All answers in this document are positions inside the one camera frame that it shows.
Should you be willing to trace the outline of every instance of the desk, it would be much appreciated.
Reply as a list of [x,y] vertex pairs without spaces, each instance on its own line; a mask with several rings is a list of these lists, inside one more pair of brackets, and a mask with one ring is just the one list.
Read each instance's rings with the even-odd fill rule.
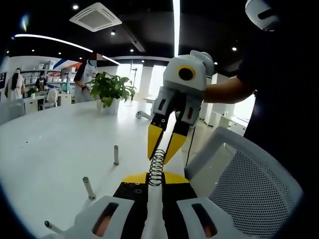
[[[98,200],[113,195],[127,175],[148,170],[150,121],[135,114],[151,107],[121,102],[117,116],[99,116],[96,102],[85,102],[39,111],[0,126],[1,184],[17,216],[36,237],[50,233],[45,220],[62,230],[74,225],[75,216],[90,203],[82,177],[90,178]],[[169,142],[173,120],[161,149]],[[115,144],[119,166],[113,165]],[[164,169],[183,175],[181,151]]]
[[156,97],[154,98],[152,96],[149,96],[149,97],[143,98],[143,100],[146,100],[147,103],[153,104],[153,102],[156,100]]
[[[43,100],[45,96],[36,96],[34,99],[31,97],[24,98],[25,114],[31,114],[38,111],[38,100]],[[72,100],[71,94],[58,94],[58,106],[70,105]]]
[[244,136],[248,122],[243,121],[235,116],[220,116],[219,126],[228,128],[229,123],[232,122],[230,130]]

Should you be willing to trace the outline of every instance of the green plant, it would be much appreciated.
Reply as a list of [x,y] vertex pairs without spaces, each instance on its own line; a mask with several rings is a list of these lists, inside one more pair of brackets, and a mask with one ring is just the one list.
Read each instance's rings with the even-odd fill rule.
[[36,87],[30,87],[28,93],[31,94],[35,94],[38,93],[38,89]]
[[112,76],[106,72],[96,74],[95,78],[88,84],[91,86],[91,95],[94,99],[100,99],[103,107],[109,107],[113,99],[127,101],[135,94],[135,87],[127,86],[125,83],[132,83],[127,77]]

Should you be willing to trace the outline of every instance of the metal pin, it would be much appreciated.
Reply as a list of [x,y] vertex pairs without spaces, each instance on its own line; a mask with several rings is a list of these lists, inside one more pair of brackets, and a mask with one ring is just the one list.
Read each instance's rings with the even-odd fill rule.
[[55,232],[55,233],[58,233],[58,234],[61,234],[63,233],[63,231],[60,229],[60,228],[57,228],[55,225],[53,225],[51,222],[49,221],[45,221],[44,222],[44,225],[49,228],[51,231]]
[[84,183],[84,186],[85,186],[86,191],[87,191],[88,194],[89,194],[89,199],[92,200],[92,201],[95,200],[95,199],[96,199],[96,196],[95,196],[95,194],[93,193],[93,190],[92,190],[92,187],[91,187],[89,178],[88,178],[88,177],[84,177],[84,178],[83,178],[83,183]]
[[119,147],[114,145],[114,165],[119,165]]

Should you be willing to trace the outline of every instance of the ceiling light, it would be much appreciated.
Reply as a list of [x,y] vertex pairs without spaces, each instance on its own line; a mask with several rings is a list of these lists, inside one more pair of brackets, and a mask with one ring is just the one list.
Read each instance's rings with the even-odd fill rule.
[[[64,40],[57,39],[57,38],[49,37],[49,36],[41,36],[41,35],[33,35],[33,34],[17,34],[17,35],[15,35],[14,37],[36,37],[36,38],[43,38],[43,39],[52,40],[52,41],[58,41],[58,42],[62,42],[62,43],[64,43],[64,44],[68,44],[68,45],[71,45],[71,46],[75,46],[75,47],[78,47],[78,48],[80,48],[80,49],[86,50],[86,51],[91,52],[91,53],[93,52],[91,49],[88,49],[88,48],[86,48],[86,47],[83,47],[83,46],[74,44],[74,43],[72,43],[72,42],[68,42],[68,41],[64,41]],[[111,58],[108,58],[108,57],[106,57],[106,56],[103,56],[103,58],[104,58],[104,59],[107,59],[107,60],[109,60],[109,61],[112,61],[112,62],[115,63],[115,64],[120,65],[119,62],[117,62],[117,61],[115,61],[115,60],[113,60],[113,59],[111,59]]]
[[180,30],[180,1],[173,0],[174,12],[174,56],[178,56]]

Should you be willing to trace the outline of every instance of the cable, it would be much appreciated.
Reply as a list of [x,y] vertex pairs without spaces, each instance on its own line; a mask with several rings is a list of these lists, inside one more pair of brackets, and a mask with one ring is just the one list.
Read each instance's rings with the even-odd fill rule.
[[188,164],[188,160],[189,160],[189,153],[190,153],[191,145],[193,144],[193,139],[194,139],[195,129],[196,129],[196,127],[194,127],[193,135],[192,135],[191,140],[190,140],[190,146],[189,146],[189,150],[188,150],[188,154],[187,154],[187,161],[186,161],[186,165],[185,165],[185,167],[186,167],[186,166],[187,166],[187,164]]

